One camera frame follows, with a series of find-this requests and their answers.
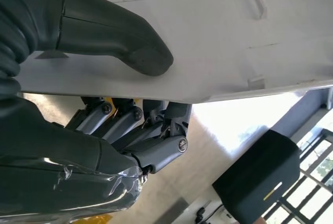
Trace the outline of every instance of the black box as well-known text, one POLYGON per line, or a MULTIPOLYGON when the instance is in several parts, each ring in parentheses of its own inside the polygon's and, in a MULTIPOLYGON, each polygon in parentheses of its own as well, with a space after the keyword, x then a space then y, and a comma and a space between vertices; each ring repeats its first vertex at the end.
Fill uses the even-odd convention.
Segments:
POLYGON ((240 224, 253 224, 300 176, 300 152, 269 130, 216 180, 213 187, 240 224))

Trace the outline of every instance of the robotic hand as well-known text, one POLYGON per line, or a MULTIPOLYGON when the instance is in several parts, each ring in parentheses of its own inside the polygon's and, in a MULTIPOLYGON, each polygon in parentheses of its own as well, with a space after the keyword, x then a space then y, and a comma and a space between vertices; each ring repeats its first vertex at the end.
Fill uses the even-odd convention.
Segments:
POLYGON ((144 19, 106 0, 0 0, 0 221, 46 223, 123 210, 143 178, 187 150, 191 106, 88 102, 66 128, 17 97, 35 50, 110 55, 158 76, 171 52, 144 19), (144 123, 132 129, 144 116, 144 123))

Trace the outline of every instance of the floor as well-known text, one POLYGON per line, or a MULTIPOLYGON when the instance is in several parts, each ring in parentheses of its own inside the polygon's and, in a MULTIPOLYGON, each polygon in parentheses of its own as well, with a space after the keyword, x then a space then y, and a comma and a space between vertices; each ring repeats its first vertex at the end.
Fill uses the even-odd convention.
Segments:
MULTIPOLYGON (((150 175, 137 203, 113 213, 111 223, 171 223, 226 171, 267 129, 274 125, 301 94, 196 104, 183 156, 150 175)), ((77 109, 79 97, 25 94, 45 118, 66 125, 77 109)))

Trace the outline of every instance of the white panel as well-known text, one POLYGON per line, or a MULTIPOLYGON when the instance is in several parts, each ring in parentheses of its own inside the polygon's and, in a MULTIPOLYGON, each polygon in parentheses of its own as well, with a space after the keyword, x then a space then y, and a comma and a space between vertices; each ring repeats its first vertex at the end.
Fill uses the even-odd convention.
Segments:
POLYGON ((109 0, 146 18, 171 50, 166 74, 146 77, 111 57, 69 55, 22 65, 39 93, 218 101, 333 83, 333 0, 109 0), (265 78, 265 88, 248 81, 265 78))

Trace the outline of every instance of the transparent plastic film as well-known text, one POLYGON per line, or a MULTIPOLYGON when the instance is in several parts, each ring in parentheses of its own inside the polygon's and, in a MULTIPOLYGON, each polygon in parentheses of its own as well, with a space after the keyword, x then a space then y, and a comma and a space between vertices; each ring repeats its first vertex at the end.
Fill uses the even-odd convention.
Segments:
POLYGON ((145 180, 138 166, 109 175, 49 157, 0 163, 0 223, 63 224, 125 210, 145 180))

